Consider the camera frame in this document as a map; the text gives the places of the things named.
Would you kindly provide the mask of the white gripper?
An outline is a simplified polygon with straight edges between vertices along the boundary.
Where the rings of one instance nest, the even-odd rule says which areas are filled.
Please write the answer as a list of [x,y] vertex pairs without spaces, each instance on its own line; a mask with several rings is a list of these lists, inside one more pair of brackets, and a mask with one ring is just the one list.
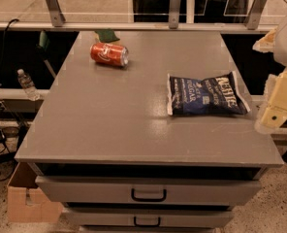
[[[252,47],[258,52],[273,52],[274,60],[287,66],[287,16]],[[261,134],[271,134],[287,120],[287,67],[278,76],[269,74],[264,89],[255,129]]]

